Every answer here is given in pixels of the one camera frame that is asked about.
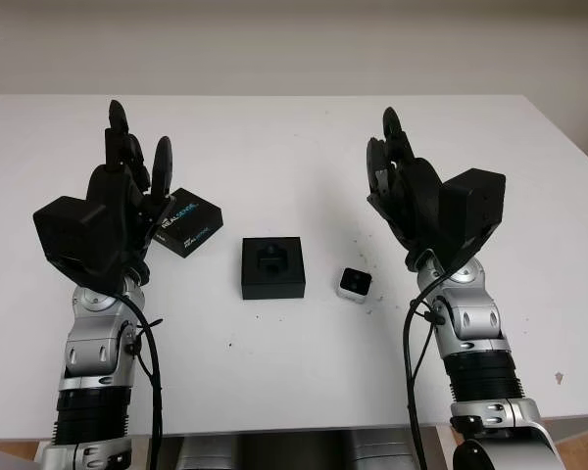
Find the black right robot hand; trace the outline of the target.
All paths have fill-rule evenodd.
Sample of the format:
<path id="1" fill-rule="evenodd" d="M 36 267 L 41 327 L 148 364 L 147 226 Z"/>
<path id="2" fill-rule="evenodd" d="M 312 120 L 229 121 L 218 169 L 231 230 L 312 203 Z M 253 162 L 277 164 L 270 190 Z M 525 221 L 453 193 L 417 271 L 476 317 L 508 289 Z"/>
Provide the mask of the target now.
<path id="1" fill-rule="evenodd" d="M 393 108 L 383 112 L 382 126 L 384 137 L 367 143 L 367 200 L 407 250 L 408 270 L 416 272 L 434 251 L 441 180 L 415 155 Z"/>

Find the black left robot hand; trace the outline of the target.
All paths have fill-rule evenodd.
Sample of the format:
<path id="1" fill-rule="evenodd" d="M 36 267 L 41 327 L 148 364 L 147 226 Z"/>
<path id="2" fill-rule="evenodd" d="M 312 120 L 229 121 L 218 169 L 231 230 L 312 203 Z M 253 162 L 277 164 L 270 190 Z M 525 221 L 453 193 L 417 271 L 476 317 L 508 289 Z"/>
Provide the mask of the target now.
<path id="1" fill-rule="evenodd" d="M 84 284 L 104 294 L 123 291 L 125 277 L 137 284 L 149 281 L 145 262 L 150 243 L 172 210 L 172 142 L 160 138 L 153 168 L 144 163 L 135 135 L 129 132 L 123 105 L 112 100 L 105 129 L 105 162 L 89 180 L 86 200 L 105 208 L 110 224 L 94 239 L 103 250 L 102 261 L 90 268 L 92 279 Z"/>

